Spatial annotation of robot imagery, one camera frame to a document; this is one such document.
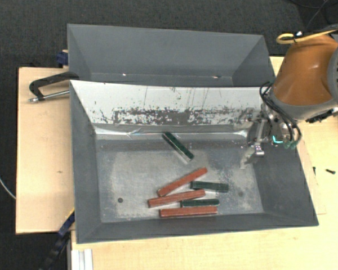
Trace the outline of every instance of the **wooden stick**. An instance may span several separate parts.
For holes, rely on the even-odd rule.
[[[171,204],[183,200],[194,199],[205,196],[205,190],[199,189],[178,194],[172,194],[165,197],[156,197],[148,200],[149,207],[157,207],[161,205]]]
[[[200,168],[200,169],[180,178],[179,180],[174,181],[174,182],[170,183],[169,185],[159,189],[157,193],[160,197],[165,196],[168,193],[172,192],[173,190],[175,190],[175,189],[179,188],[180,186],[183,186],[183,185],[197,179],[198,177],[204,175],[207,172],[208,172],[207,168],[205,168],[205,167]]]
[[[194,215],[210,215],[217,213],[218,209],[216,206],[168,208],[159,210],[159,215],[162,218],[194,216]]]

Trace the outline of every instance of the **gray sheet metal hopper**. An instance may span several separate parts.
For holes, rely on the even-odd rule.
[[[258,86],[274,78],[262,36],[86,25],[68,36],[80,79],[70,82],[78,243],[318,224],[296,151],[265,145],[264,158],[241,166],[251,133],[241,114],[260,111]],[[198,180],[229,185],[206,194],[218,214],[163,219],[148,208],[200,167]]]

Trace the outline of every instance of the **green block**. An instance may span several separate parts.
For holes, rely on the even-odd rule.
[[[213,190],[219,193],[227,193],[229,191],[228,184],[203,182],[203,181],[192,181],[190,183],[190,188],[191,189]]]
[[[180,202],[181,207],[196,207],[196,206],[218,206],[218,199],[199,199],[199,200],[183,200]]]

